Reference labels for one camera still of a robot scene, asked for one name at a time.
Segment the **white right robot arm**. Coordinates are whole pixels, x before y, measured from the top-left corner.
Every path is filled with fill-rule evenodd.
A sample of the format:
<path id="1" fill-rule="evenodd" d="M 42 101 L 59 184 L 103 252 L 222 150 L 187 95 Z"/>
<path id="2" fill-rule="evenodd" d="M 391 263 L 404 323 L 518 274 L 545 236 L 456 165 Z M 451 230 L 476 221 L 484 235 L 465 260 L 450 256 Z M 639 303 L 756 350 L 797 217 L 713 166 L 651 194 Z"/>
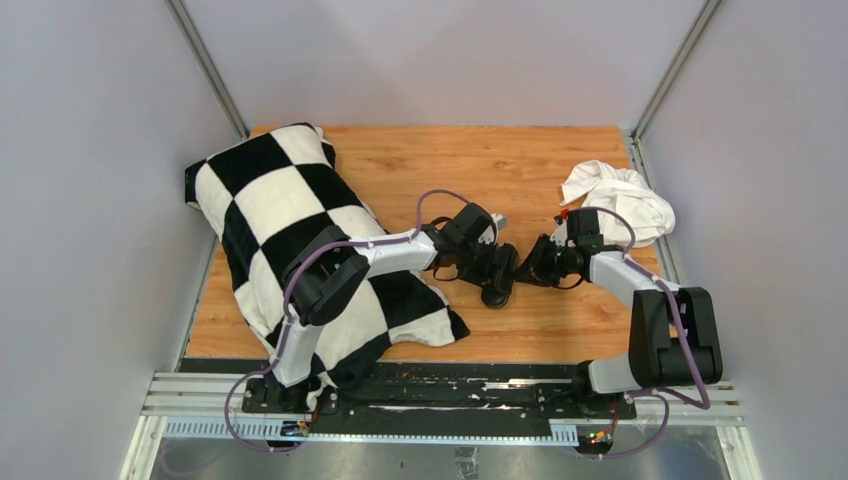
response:
<path id="1" fill-rule="evenodd" d="M 540 236 L 514 273 L 516 281 L 559 288 L 575 275 L 617 298 L 630 310 L 628 349 L 618 356 L 584 361 L 572 379 L 571 403 L 596 417 L 612 395 L 662 392 L 701 409 L 710 405 L 707 386 L 721 380 L 723 359 L 710 293 L 663 279 L 630 254 L 635 230 L 623 246 L 606 242 L 602 207 L 564 210 L 557 228 Z"/>

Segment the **black glasses case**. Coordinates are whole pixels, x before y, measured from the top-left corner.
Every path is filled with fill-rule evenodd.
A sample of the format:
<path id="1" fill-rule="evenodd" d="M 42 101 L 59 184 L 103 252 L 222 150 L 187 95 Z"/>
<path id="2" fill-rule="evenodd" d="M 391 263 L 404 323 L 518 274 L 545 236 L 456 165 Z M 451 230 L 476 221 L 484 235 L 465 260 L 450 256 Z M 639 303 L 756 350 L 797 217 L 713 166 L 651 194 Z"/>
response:
<path id="1" fill-rule="evenodd" d="M 486 307 L 497 309 L 507 304 L 513 290 L 517 261 L 518 252 L 512 244 L 505 243 L 494 249 L 481 290 L 481 300 Z"/>

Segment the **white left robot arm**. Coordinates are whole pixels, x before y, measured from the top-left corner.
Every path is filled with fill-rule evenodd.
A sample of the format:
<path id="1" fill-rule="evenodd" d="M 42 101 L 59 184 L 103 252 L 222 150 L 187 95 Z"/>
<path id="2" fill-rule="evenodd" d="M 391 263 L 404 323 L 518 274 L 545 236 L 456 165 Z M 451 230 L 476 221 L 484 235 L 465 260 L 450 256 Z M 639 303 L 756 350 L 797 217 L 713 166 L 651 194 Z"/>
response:
<path id="1" fill-rule="evenodd" d="M 320 232 L 284 270 L 283 313 L 276 350 L 270 358 L 275 379 L 268 400 L 283 413 L 306 400 L 311 358 L 325 325 L 347 307 L 360 284 L 402 271 L 454 267 L 460 280 L 488 287 L 505 276 L 495 264 L 506 216 L 466 204 L 444 222 L 418 223 L 397 234 L 348 236 L 339 227 Z"/>

